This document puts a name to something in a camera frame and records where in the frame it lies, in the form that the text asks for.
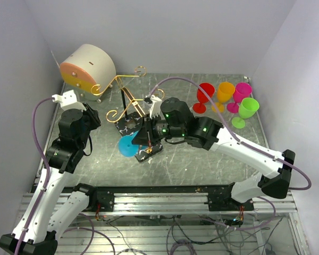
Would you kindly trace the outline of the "blue plastic wine glass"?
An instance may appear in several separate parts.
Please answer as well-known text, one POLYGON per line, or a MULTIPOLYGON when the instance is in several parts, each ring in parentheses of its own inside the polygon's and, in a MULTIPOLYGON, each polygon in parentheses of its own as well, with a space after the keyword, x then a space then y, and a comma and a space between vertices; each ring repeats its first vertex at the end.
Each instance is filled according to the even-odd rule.
POLYGON ((139 150, 143 150, 146 147, 132 144, 132 139, 138 134, 138 131, 134 132, 131 135, 125 135, 121 137, 118 142, 119 152, 125 157, 135 156, 139 150))

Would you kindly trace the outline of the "red plastic wine glass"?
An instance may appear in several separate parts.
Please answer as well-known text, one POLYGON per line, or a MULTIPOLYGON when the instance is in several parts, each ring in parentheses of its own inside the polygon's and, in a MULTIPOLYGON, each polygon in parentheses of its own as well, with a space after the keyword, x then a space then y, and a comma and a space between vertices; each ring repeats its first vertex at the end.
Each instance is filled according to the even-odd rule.
POLYGON ((208 96, 212 98, 215 92, 215 88, 212 84, 206 82, 201 83, 199 86, 201 87, 201 89, 198 89, 197 91, 198 102, 193 105, 192 109, 197 114, 203 114, 206 112, 205 104, 208 102, 208 99, 202 92, 202 90, 204 90, 208 94, 208 96))

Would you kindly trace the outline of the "orange plastic wine glass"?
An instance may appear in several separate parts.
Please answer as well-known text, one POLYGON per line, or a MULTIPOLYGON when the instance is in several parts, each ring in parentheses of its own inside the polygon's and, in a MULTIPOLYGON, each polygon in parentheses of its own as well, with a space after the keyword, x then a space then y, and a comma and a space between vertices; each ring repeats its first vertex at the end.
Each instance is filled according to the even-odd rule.
POLYGON ((225 103, 229 101, 235 92, 235 86, 230 82, 221 82, 217 89, 216 98, 217 102, 215 105, 217 108, 212 106, 212 111, 216 112, 218 109, 220 113, 224 112, 225 110, 225 103))

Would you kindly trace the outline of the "green plastic wine glass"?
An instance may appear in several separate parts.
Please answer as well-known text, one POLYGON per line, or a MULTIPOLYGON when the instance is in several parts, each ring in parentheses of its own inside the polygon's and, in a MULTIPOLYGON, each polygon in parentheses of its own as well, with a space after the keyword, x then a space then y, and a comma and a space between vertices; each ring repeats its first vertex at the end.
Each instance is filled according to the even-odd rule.
POLYGON ((231 121, 233 127, 243 129, 246 126, 245 119, 252 117, 259 107, 260 104, 256 99, 250 97, 243 99, 239 106, 239 116, 234 117, 231 121))

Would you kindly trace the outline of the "magenta plastic wine glass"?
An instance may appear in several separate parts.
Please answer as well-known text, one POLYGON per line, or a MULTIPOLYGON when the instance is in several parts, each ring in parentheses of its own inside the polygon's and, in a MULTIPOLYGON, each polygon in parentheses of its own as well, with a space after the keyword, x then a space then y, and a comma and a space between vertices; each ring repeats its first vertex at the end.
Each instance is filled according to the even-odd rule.
POLYGON ((241 82, 235 87, 235 92, 233 94, 233 103, 227 104, 226 108, 230 113, 236 114, 239 111, 240 103, 244 98, 247 98, 252 93, 252 87, 250 84, 241 82))

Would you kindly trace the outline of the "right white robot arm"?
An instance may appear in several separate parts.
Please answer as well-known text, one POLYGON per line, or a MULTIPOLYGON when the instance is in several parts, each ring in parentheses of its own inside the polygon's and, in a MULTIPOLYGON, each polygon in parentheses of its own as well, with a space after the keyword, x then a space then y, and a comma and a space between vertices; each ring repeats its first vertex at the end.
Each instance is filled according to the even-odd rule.
POLYGON ((253 177, 230 184, 224 204, 236 210, 242 203, 259 196, 284 199, 287 196, 295 153, 269 150, 242 137, 234 138, 226 127, 210 117, 195 117, 186 102, 171 97, 154 101, 162 116, 149 113, 131 143, 151 147, 162 139, 182 138, 192 147, 212 150, 233 157, 258 171, 253 177))

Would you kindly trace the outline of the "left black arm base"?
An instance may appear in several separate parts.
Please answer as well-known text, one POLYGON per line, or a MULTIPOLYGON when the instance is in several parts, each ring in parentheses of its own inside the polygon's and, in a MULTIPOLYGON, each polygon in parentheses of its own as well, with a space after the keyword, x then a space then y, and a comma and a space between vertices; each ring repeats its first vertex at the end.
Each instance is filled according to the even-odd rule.
POLYGON ((115 196, 112 191, 93 187, 86 191, 85 194, 89 197, 89 203, 85 211, 113 211, 115 196))

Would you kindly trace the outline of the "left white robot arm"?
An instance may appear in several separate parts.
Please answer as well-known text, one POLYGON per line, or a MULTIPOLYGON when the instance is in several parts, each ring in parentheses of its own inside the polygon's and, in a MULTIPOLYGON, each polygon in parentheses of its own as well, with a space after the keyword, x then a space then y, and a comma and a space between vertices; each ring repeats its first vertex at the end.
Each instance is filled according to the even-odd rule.
POLYGON ((59 135, 42 153, 45 167, 40 181, 20 222, 10 234, 0 238, 0 248, 8 254, 54 254, 60 237, 84 210, 97 207, 97 189, 88 184, 73 188, 67 201, 55 209, 56 203, 86 145, 90 133, 101 125, 98 112, 88 104, 71 106, 58 123, 59 135))

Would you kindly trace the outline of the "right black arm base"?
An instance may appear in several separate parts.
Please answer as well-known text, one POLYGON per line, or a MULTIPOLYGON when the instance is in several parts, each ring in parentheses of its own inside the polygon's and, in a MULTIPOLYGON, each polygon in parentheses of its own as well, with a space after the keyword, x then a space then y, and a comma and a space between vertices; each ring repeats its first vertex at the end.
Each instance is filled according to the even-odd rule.
POLYGON ((202 193, 207 193, 209 211, 239 211, 240 206, 244 207, 244 211, 254 210, 251 199, 240 203, 231 198, 233 186, 234 183, 228 185, 207 185, 200 188, 202 193))

